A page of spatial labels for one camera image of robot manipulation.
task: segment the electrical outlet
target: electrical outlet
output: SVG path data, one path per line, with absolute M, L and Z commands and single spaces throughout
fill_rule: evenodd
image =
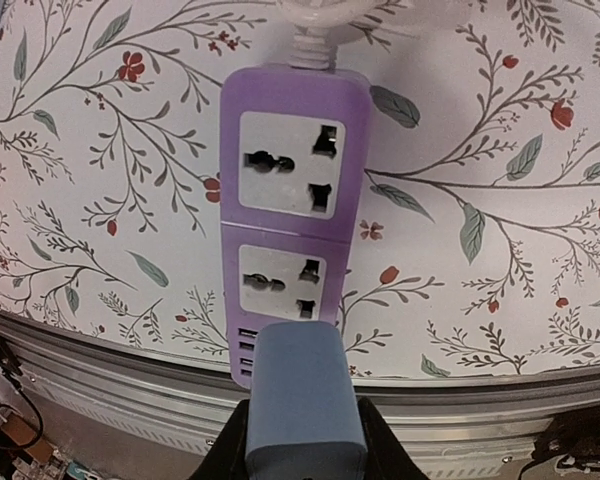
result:
M 344 125 L 334 120 L 243 113 L 240 203 L 294 215 L 333 217 L 345 136 Z
M 287 320 L 317 320 L 327 262 L 320 257 L 242 245 L 240 305 Z
M 221 230 L 231 373 L 249 388 L 258 332 L 336 323 L 369 147 L 369 82 L 271 65 L 220 101 Z

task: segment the red berry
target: red berry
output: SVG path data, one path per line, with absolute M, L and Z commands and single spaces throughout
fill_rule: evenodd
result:
M 220 202 L 220 192 L 207 192 L 205 193 L 205 197 L 211 203 L 219 203 Z
M 118 231 L 118 223 L 115 220 L 109 220 L 107 222 L 107 232 L 109 232 L 109 235 L 111 235 L 112 237 L 115 237 L 117 231 Z
M 380 283 L 383 285 L 392 283 L 393 281 L 395 281 L 396 278 L 398 278 L 399 274 L 400 270 L 398 270 L 394 266 L 391 266 L 387 268 L 384 272 L 382 272 L 382 274 L 380 275 Z
M 220 182 L 215 178 L 207 178 L 204 182 L 202 182 L 204 188 L 210 191 L 220 190 Z
M 519 62 L 520 60 L 514 57 L 513 55 L 507 55 L 502 59 L 502 65 L 504 65 L 505 68 L 509 69 L 516 68 L 516 65 L 518 65 Z

